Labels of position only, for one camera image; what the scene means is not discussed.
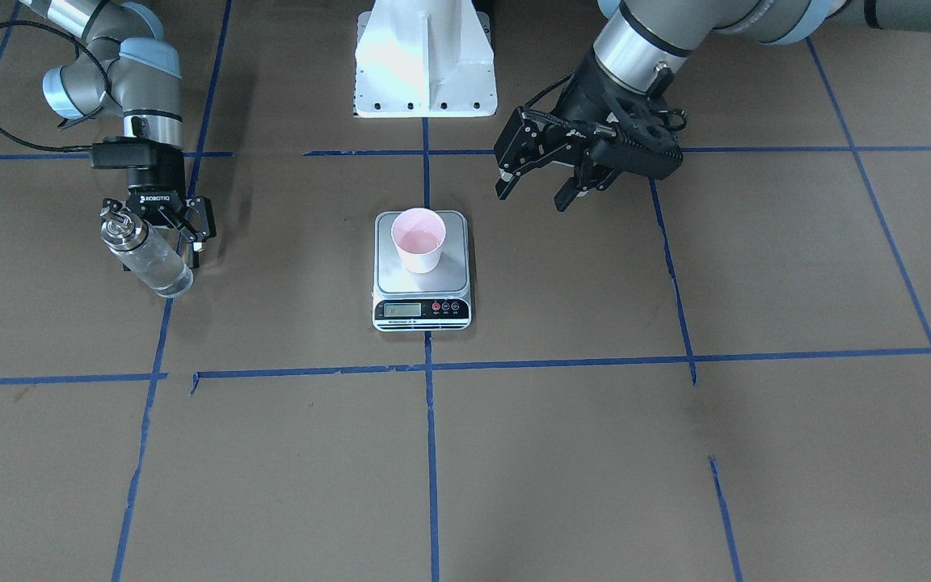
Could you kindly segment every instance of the pink cup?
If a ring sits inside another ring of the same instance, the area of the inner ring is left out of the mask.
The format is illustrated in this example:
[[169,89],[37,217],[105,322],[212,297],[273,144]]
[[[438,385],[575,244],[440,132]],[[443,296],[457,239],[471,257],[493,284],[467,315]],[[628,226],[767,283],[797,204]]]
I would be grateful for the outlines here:
[[440,214],[430,209],[408,209],[390,227],[402,265],[410,272],[425,273],[436,268],[448,229]]

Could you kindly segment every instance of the scale platform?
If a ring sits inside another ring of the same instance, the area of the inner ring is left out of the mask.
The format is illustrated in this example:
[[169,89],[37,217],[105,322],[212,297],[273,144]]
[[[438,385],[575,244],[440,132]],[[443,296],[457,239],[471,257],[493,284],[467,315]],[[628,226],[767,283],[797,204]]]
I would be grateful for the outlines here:
[[440,262],[431,272],[402,266],[390,228],[400,213],[376,217],[373,262],[373,325],[379,331],[465,329],[473,321],[469,277],[469,225],[455,210],[437,210],[447,235]]

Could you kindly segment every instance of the kitchen scale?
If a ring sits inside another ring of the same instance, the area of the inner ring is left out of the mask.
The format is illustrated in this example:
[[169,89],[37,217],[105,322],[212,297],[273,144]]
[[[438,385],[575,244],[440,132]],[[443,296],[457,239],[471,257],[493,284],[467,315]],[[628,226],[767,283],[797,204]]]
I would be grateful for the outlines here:
[[376,217],[373,325],[379,331],[465,329],[473,321],[469,226],[455,210],[437,210],[447,227],[440,262],[428,273],[402,266],[390,229],[400,213]]

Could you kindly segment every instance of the metal bottle cap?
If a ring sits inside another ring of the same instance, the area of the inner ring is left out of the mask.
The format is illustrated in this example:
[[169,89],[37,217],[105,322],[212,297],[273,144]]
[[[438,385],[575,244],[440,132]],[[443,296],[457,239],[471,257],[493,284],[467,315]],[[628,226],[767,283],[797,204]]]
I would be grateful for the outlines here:
[[145,241],[147,226],[137,215],[127,210],[103,209],[99,216],[103,219],[99,234],[114,251],[130,251]]

